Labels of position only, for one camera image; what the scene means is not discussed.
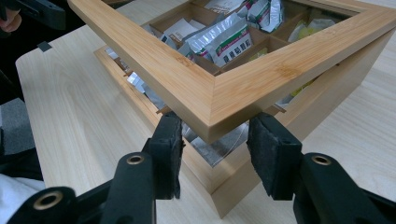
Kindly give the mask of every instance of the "black object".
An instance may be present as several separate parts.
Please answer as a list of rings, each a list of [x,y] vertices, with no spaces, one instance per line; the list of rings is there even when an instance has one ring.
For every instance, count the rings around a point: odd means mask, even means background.
[[[268,195],[291,200],[297,222],[396,223],[396,203],[360,189],[333,158],[301,153],[302,144],[274,117],[250,120],[247,146]]]
[[[25,0],[25,2],[32,3],[36,0]],[[70,8],[66,0],[50,0],[49,2],[64,10],[64,29],[50,28],[41,21],[32,19],[32,17],[21,12],[22,23],[18,30],[12,32],[12,35],[8,38],[0,38],[0,69],[12,82],[12,86],[9,86],[7,83],[0,81],[0,105],[18,97],[23,100],[21,83],[15,65],[15,62],[23,54],[36,49],[37,45],[43,41],[50,42],[85,24]]]
[[[181,120],[163,115],[142,152],[119,160],[114,178],[78,197],[68,187],[30,197],[8,223],[156,223],[155,200],[180,195]]]
[[[65,29],[65,12],[61,7],[46,0],[0,0],[0,19],[7,20],[6,7],[20,10],[21,14],[29,16],[48,27],[56,30]],[[9,36],[0,30],[1,36]]]

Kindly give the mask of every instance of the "wooden frame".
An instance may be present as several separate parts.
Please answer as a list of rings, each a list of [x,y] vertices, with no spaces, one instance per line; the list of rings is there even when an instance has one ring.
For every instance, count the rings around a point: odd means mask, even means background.
[[[304,2],[359,14],[265,59],[213,77],[105,3],[69,0],[70,7],[206,142],[218,139],[268,108],[284,92],[304,85],[396,26],[395,10],[386,7],[351,0]]]
[[[287,113],[276,114],[303,140],[360,85],[396,27],[394,9],[352,0],[294,1],[353,17],[216,77],[98,0],[69,0],[69,4],[189,126],[212,142],[270,107],[285,92],[317,77],[291,102]],[[140,108],[141,119],[154,128],[160,117],[155,106],[126,82],[105,47],[95,55]],[[183,172],[221,217],[260,182],[246,145],[211,167],[187,144],[183,162]]]

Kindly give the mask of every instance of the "wood grain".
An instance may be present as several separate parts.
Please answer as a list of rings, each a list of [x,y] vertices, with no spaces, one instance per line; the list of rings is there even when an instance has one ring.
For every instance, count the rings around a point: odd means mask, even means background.
[[[348,20],[212,77],[103,2],[69,5],[208,143],[396,27],[396,10],[359,4]]]

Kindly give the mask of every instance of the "white packet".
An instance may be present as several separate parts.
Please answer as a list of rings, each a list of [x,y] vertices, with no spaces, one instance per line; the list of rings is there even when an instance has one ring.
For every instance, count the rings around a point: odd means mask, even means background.
[[[213,63],[222,67],[252,45],[247,22],[241,20],[206,46]]]
[[[256,22],[260,27],[270,23],[270,4],[268,0],[259,0],[247,12],[247,20]]]
[[[175,24],[171,25],[168,29],[166,29],[163,33],[171,37],[176,42],[181,42],[181,40],[197,31],[198,29],[189,24],[186,20],[181,19],[177,21]]]
[[[206,45],[212,42],[219,34],[241,20],[243,19],[239,18],[236,13],[232,13],[223,21],[220,21],[215,25],[204,29],[202,32],[186,39],[186,42],[190,44],[191,50],[197,55],[212,61],[210,54],[208,54],[207,49],[205,48]]]
[[[283,22],[284,8],[281,0],[271,0],[270,9],[270,23],[266,26],[262,26],[262,30],[265,32],[273,32]]]
[[[239,8],[244,0],[211,0],[205,6],[217,13],[228,14]]]
[[[248,10],[255,4],[257,0],[247,0],[245,5],[239,9],[239,11],[236,13],[239,17],[246,18],[248,16]]]

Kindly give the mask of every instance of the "black cloth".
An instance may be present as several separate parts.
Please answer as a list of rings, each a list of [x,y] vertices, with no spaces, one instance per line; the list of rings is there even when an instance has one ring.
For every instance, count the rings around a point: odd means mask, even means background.
[[[8,38],[0,39],[0,70],[7,76],[12,85],[0,79],[0,105],[20,97],[23,100],[21,83],[15,62],[25,53],[36,49],[43,41],[50,42],[70,33],[85,23],[71,10],[66,0],[52,0],[53,4],[66,12],[65,30],[54,30],[48,26],[21,14],[22,23],[18,30]]]

